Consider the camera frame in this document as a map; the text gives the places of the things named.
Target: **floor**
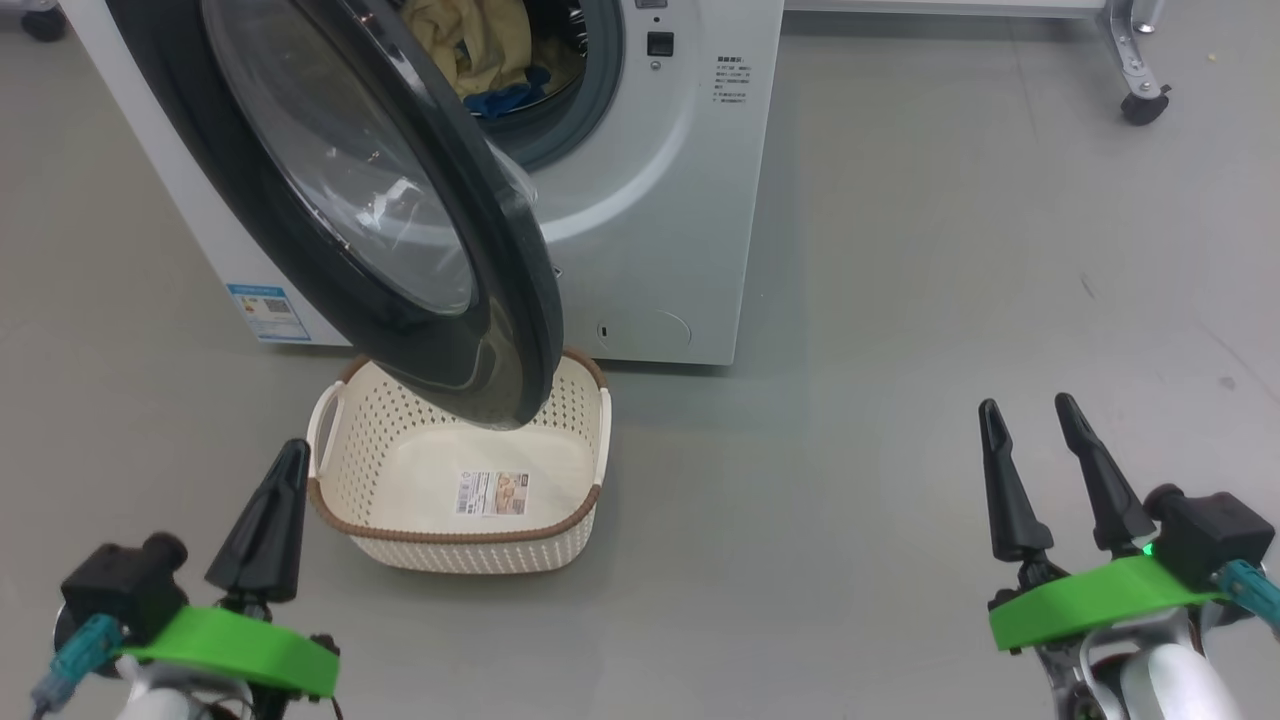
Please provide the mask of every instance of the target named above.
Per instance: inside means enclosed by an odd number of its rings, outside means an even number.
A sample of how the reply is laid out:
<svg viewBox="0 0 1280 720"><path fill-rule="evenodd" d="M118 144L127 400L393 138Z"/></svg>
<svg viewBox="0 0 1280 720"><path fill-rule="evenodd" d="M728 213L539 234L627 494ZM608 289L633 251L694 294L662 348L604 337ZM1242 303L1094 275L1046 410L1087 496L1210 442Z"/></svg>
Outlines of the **floor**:
<svg viewBox="0 0 1280 720"><path fill-rule="evenodd" d="M58 583L102 541L180 534L201 573L346 359L251 340L74 40L0 18L0 687L38 676ZM1052 396L1139 493L1280 520L1280 5L1172 0L1134 129L1083 23L790 17L737 364L613 366L596 529L563 571L384 569L310 518L300 598L355 719L1048 717L998 655L975 407L1085 569ZM1248 717L1256 624L1211 635ZM111 716L93 682L64 715ZM307 707L296 717L326 717Z"/></svg>

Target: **basket label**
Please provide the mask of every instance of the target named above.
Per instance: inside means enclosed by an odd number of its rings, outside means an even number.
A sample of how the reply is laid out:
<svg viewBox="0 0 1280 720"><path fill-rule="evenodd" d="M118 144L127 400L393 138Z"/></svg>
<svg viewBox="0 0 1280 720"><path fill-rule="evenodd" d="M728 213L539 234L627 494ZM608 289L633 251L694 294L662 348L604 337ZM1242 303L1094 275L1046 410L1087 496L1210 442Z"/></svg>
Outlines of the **basket label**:
<svg viewBox="0 0 1280 720"><path fill-rule="evenodd" d="M463 471L458 477L454 515L524 515L529 503L529 473Z"/></svg>

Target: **rack leg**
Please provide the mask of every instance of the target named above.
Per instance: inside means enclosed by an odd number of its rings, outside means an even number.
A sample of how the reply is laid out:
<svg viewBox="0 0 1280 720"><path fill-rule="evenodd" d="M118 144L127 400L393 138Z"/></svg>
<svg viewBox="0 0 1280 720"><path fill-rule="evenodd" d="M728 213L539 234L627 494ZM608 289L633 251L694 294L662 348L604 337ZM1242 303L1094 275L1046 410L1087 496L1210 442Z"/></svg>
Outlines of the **rack leg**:
<svg viewBox="0 0 1280 720"><path fill-rule="evenodd" d="M1135 126L1152 123L1169 106L1169 86L1161 86L1156 74L1142 58L1138 38L1134 37L1135 0L1107 0L1098 15L1103 41L1120 64L1120 72L1129 85L1129 96L1120 105L1125 120Z"/></svg>

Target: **laundry basket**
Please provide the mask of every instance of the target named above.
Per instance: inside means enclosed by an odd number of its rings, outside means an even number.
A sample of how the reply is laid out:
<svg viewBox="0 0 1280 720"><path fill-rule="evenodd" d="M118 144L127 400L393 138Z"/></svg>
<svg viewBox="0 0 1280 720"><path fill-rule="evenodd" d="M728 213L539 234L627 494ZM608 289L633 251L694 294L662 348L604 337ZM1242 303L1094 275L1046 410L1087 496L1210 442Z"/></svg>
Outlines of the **laundry basket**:
<svg viewBox="0 0 1280 720"><path fill-rule="evenodd" d="M387 565L556 570L591 536L611 423L604 374L572 350L538 416L506 432L460 420L361 357L311 414L307 493L325 523Z"/></svg>

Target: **green bracket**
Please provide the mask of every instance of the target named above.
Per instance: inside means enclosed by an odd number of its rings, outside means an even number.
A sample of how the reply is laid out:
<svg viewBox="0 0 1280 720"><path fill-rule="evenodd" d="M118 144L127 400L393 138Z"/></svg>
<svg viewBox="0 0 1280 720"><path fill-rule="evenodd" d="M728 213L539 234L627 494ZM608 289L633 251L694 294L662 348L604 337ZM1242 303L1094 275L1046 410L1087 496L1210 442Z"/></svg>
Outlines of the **green bracket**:
<svg viewBox="0 0 1280 720"><path fill-rule="evenodd" d="M1148 555L1053 580L991 611L991 634L1001 651L1032 647L1105 628L1170 607L1225 600L1193 592Z"/></svg>
<svg viewBox="0 0 1280 720"><path fill-rule="evenodd" d="M147 647L122 655L207 670L306 697L333 697L338 656L288 628L220 607L187 606Z"/></svg>

